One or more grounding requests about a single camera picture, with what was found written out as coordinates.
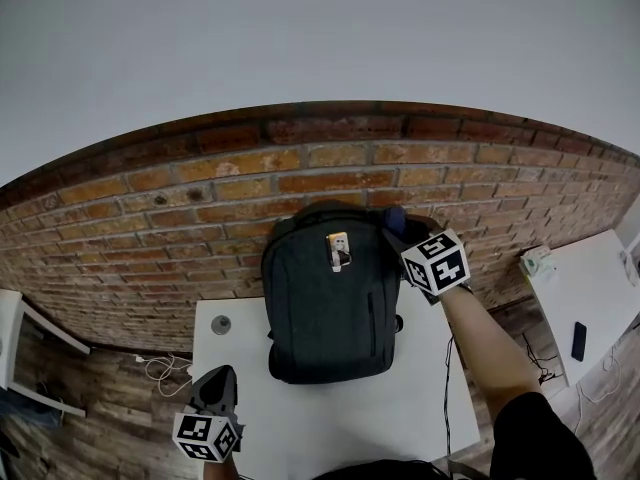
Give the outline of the white green tissue box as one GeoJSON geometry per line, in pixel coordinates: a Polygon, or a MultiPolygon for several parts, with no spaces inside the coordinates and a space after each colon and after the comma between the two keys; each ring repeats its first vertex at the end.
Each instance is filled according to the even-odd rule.
{"type": "Polygon", "coordinates": [[[524,251],[520,255],[519,266],[529,283],[532,281],[546,283],[557,273],[552,251],[546,245],[539,245],[524,251]]]}

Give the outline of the person's black clothing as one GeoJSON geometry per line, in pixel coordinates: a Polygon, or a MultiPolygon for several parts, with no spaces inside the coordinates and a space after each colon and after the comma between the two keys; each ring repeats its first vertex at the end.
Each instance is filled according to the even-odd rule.
{"type": "MultiPolygon", "coordinates": [[[[504,406],[494,422],[491,480],[596,480],[592,460],[540,393],[504,406]]],[[[448,480],[429,462],[379,460],[314,480],[448,480]]]]}

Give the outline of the black phone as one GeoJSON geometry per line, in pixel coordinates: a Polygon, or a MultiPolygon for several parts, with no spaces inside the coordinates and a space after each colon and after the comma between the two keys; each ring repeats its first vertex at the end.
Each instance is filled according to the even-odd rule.
{"type": "Polygon", "coordinates": [[[585,356],[587,341],[587,327],[581,322],[574,324],[571,357],[578,362],[582,362],[585,356]]]}

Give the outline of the person's right forearm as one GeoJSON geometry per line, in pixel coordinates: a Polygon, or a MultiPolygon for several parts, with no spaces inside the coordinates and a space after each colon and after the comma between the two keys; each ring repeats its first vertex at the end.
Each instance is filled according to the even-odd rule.
{"type": "Polygon", "coordinates": [[[525,352],[474,294],[456,286],[441,294],[440,301],[465,364],[493,419],[515,398],[540,391],[525,352]]]}

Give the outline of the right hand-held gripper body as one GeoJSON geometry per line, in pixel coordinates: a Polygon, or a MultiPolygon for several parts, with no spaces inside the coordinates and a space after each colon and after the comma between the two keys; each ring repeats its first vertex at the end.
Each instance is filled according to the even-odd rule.
{"type": "Polygon", "coordinates": [[[462,241],[452,230],[444,230],[401,253],[409,283],[418,288],[431,305],[449,289],[467,285],[470,268],[462,241]]]}

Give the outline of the person's left forearm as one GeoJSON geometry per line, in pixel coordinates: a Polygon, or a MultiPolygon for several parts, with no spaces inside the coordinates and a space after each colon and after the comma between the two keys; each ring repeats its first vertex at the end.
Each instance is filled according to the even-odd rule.
{"type": "Polygon", "coordinates": [[[202,480],[241,480],[233,456],[224,462],[205,462],[202,480]]]}

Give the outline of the dark grey backpack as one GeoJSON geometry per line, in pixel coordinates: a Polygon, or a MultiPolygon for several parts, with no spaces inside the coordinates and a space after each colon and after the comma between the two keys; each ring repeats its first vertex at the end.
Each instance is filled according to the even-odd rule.
{"type": "Polygon", "coordinates": [[[261,277],[275,379],[329,384],[391,367],[402,267],[382,234],[383,212],[327,200],[273,226],[261,277]],[[334,273],[326,237],[337,232],[348,234],[352,261],[334,273]]]}

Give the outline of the photo card tag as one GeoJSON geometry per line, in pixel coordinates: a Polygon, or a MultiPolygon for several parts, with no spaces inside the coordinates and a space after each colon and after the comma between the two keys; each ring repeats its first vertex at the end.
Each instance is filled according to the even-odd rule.
{"type": "Polygon", "coordinates": [[[326,237],[326,241],[332,271],[339,273],[343,267],[348,266],[352,261],[348,234],[346,232],[332,233],[326,237]]]}

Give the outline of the white standing desk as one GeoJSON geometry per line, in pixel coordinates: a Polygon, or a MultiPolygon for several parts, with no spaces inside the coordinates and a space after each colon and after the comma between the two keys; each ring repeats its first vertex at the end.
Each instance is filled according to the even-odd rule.
{"type": "Polygon", "coordinates": [[[557,273],[528,284],[557,349],[563,378],[575,386],[597,365],[640,313],[640,284],[627,280],[613,230],[552,250],[557,273]],[[584,360],[571,357],[574,324],[587,327],[584,360]]]}

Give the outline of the small white side table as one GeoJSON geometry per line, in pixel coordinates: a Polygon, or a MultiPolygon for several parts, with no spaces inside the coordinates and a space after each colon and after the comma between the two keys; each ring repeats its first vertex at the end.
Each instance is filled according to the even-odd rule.
{"type": "Polygon", "coordinates": [[[37,393],[34,389],[20,384],[14,378],[16,355],[20,339],[20,330],[24,317],[27,316],[45,331],[53,334],[71,347],[85,355],[91,353],[91,348],[75,339],[60,327],[38,313],[23,299],[18,291],[0,289],[0,388],[14,391],[30,400],[60,410],[80,418],[86,418],[84,409],[56,401],[37,393]]]}

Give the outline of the small white object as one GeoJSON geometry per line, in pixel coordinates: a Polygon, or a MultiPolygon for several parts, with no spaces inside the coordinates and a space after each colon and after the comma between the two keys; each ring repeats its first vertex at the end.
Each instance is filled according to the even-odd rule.
{"type": "Polygon", "coordinates": [[[632,286],[637,287],[640,284],[640,274],[637,271],[632,256],[627,251],[622,251],[620,253],[620,259],[623,264],[627,280],[632,286]]]}

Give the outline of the white square table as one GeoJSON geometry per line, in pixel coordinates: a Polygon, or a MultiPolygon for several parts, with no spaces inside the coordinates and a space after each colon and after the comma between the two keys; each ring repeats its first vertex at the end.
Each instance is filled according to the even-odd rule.
{"type": "Polygon", "coordinates": [[[254,480],[310,480],[349,464],[382,459],[434,461],[479,441],[478,424],[441,305],[401,286],[404,320],[391,368],[326,385],[289,385],[268,369],[271,341],[263,299],[201,300],[196,306],[193,376],[220,365],[238,379],[244,425],[239,473],[254,480]],[[218,315],[231,320],[222,336],[218,315]]]}

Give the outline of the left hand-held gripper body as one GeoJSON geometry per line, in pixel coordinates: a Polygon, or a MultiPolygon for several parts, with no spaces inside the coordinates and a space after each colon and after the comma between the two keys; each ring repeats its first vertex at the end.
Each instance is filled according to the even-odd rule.
{"type": "Polygon", "coordinates": [[[243,431],[234,403],[187,404],[175,414],[172,440],[186,457],[220,464],[241,451],[243,431]]]}

